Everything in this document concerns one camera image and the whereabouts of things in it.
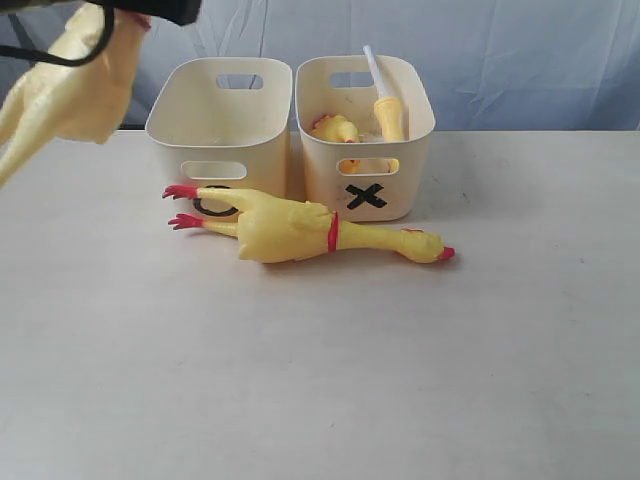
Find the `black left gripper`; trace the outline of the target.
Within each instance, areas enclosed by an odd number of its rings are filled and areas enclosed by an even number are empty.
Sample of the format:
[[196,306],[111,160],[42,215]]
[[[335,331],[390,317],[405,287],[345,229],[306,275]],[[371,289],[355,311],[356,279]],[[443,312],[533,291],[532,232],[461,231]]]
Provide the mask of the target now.
[[87,0],[87,2],[158,17],[176,25],[195,23],[201,9],[201,0]]

